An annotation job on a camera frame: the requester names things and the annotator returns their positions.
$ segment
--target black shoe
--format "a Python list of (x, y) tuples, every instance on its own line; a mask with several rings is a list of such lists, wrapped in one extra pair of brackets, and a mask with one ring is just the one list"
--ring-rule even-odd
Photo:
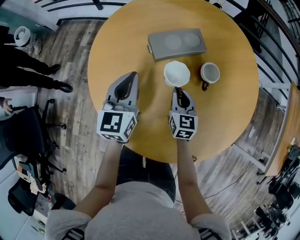
[(54, 64), (52, 67), (49, 67), (49, 74), (46, 74), (46, 75), (56, 73), (58, 70), (60, 70), (60, 67), (61, 67), (60, 64)]
[(73, 88), (69, 84), (63, 82), (62, 85), (60, 86), (60, 90), (63, 92), (72, 92)]

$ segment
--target striped sleeve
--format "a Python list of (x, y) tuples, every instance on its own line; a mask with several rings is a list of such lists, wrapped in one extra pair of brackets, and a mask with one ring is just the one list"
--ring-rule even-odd
[(226, 219), (215, 214), (202, 214), (191, 223), (200, 234), (201, 240), (231, 240), (231, 233)]
[(69, 233), (74, 236), (74, 232), (69, 231), (84, 231), (91, 219), (90, 216), (74, 210), (51, 210), (48, 213), (45, 240), (62, 240)]

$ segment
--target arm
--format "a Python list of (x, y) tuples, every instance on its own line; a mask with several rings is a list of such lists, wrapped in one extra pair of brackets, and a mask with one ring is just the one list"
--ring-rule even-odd
[(212, 213), (198, 187), (197, 175), (188, 141), (177, 139), (178, 185), (187, 221)]
[(74, 208), (75, 211), (85, 213), (93, 218), (111, 202), (117, 183), (122, 146), (121, 143), (109, 141), (98, 170), (95, 186)]
[(11, 115), (12, 109), (8, 106), (9, 101), (11, 101), (10, 98), (0, 97), (0, 107), (2, 107), (8, 115)]

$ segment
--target hand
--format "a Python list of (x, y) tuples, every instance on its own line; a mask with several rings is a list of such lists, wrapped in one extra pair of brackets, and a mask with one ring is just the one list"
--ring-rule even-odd
[(11, 115), (12, 109), (8, 106), (8, 102), (11, 101), (10, 98), (6, 98), (3, 101), (3, 109), (8, 114)]

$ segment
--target white bowl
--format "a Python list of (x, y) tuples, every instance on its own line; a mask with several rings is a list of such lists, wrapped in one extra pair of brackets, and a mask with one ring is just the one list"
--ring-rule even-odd
[(165, 65), (164, 79), (170, 87), (182, 87), (189, 82), (191, 73), (188, 67), (178, 61), (172, 61)]

